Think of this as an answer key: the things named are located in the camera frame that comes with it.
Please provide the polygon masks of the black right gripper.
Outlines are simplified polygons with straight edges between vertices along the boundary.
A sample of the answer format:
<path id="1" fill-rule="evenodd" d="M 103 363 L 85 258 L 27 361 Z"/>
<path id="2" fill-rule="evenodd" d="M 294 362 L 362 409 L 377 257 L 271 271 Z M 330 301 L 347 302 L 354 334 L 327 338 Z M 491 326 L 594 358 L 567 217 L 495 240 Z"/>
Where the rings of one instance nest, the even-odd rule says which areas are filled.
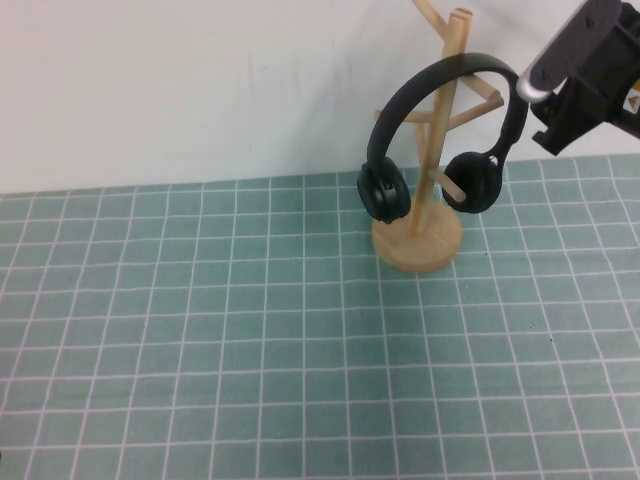
<path id="1" fill-rule="evenodd" d="M 584 7 L 578 18 L 585 56 L 569 84 L 530 104 L 546 126 L 532 139 L 553 156 L 603 123 L 639 129 L 639 106 L 626 106 L 639 80 L 639 11 L 626 1 L 588 1 Z"/>

